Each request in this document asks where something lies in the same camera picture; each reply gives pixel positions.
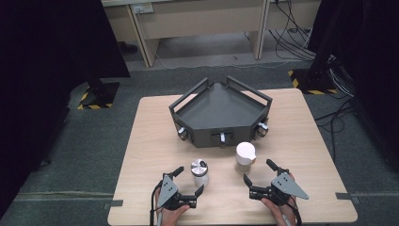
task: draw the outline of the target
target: jar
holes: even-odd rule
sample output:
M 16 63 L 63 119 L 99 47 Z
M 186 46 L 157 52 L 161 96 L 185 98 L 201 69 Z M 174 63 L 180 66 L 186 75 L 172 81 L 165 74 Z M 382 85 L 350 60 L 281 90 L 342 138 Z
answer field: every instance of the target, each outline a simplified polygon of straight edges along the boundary
M 207 186 L 209 183 L 208 164 L 202 159 L 196 159 L 191 163 L 191 173 L 197 187 Z

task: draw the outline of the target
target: black stand base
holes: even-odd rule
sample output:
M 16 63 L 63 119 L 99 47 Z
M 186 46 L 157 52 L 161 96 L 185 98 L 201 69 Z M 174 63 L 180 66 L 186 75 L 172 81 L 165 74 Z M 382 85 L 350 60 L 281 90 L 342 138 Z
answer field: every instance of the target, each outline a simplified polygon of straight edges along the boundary
M 326 71 L 317 76 L 317 79 L 309 79 L 309 69 L 294 69 L 288 74 L 293 81 L 295 88 L 300 89 L 305 94 L 325 94 L 336 93 L 334 83 L 329 79 Z
M 117 94 L 120 83 L 105 83 L 104 95 L 98 97 L 94 94 L 91 88 L 88 88 L 83 95 L 82 101 L 78 109 L 100 109 L 109 108 L 114 103 L 115 95 Z

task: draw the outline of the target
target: table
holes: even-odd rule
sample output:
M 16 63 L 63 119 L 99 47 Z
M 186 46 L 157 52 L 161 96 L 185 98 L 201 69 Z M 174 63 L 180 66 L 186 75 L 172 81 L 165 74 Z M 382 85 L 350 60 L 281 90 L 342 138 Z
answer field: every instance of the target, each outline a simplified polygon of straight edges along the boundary
M 358 215 L 352 202 L 336 198 L 336 193 L 346 193 L 346 189 L 300 90 L 261 92 L 272 97 L 273 104 L 269 133 L 252 141 L 257 154 L 248 175 L 252 183 L 270 186 L 276 178 L 277 174 L 265 164 L 270 158 L 289 169 L 310 196 L 307 201 L 297 199 L 304 223 L 355 221 Z M 163 172 L 172 172 L 179 166 L 184 166 L 184 171 L 174 179 L 175 184 L 182 194 L 194 194 L 197 188 L 190 164 L 202 158 L 209 165 L 209 185 L 198 198 L 197 208 L 184 213 L 179 225 L 274 224 L 266 207 L 248 198 L 243 177 L 234 169 L 235 147 L 197 149 L 177 136 L 168 106 L 179 97 L 140 100 L 113 199 L 123 201 L 123 205 L 111 207 L 108 223 L 149 225 L 153 188 Z
M 255 59 L 262 58 L 264 33 L 283 29 L 287 17 L 270 0 L 102 0 L 117 40 L 137 40 L 147 67 L 163 38 L 247 32 Z M 130 4 L 152 3 L 154 13 L 134 14 Z M 320 0 L 292 3 L 295 21 L 312 27 Z M 287 4 L 279 6 L 289 12 Z M 294 27 L 289 23 L 287 28 Z

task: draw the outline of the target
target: hand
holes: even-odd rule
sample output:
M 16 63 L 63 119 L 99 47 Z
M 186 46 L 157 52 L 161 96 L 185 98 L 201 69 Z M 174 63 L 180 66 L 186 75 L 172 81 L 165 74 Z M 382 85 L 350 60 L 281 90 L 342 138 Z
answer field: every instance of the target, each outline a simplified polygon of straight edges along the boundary
M 156 189 L 155 191 L 155 203 L 158 203 L 159 199 L 159 194 L 161 192 L 161 188 Z M 180 215 L 182 215 L 187 209 L 189 209 L 189 205 L 184 205 L 181 206 L 177 210 L 168 210 L 165 208 L 159 208 L 156 210 L 156 216 L 159 215 L 160 212 L 162 212 L 162 226 L 175 226 L 177 223 L 177 220 L 179 219 Z
M 291 176 L 291 178 L 293 178 L 293 180 L 295 180 L 295 178 L 291 172 L 290 172 L 290 176 Z M 276 220 L 278 226 L 286 226 L 287 225 L 287 223 L 285 223 L 285 220 L 282 217 L 282 215 L 285 215 L 285 217 L 288 218 L 288 220 L 290 221 L 292 226 L 296 225 L 295 214 L 294 214 L 293 209 L 290 206 L 288 206 L 286 204 L 283 206 L 277 206 L 273 202 L 268 200 L 267 198 L 262 198 L 261 202 L 267 208 L 270 209 L 270 211 L 272 212 L 273 218 Z M 288 203 L 291 206 L 295 206 L 295 197 L 293 196 L 291 199 L 289 199 Z

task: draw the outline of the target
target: black tray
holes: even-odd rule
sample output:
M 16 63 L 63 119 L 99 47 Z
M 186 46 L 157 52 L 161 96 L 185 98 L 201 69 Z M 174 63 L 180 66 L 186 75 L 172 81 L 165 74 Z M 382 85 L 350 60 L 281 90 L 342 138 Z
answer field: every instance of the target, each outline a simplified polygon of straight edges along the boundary
M 266 101 L 266 104 L 247 96 L 246 89 Z M 188 96 L 198 94 L 175 111 Z M 210 83 L 204 78 L 175 103 L 169 106 L 179 137 L 190 140 L 196 147 L 237 145 L 264 137 L 267 115 L 272 99 L 256 89 L 228 76 L 226 83 Z

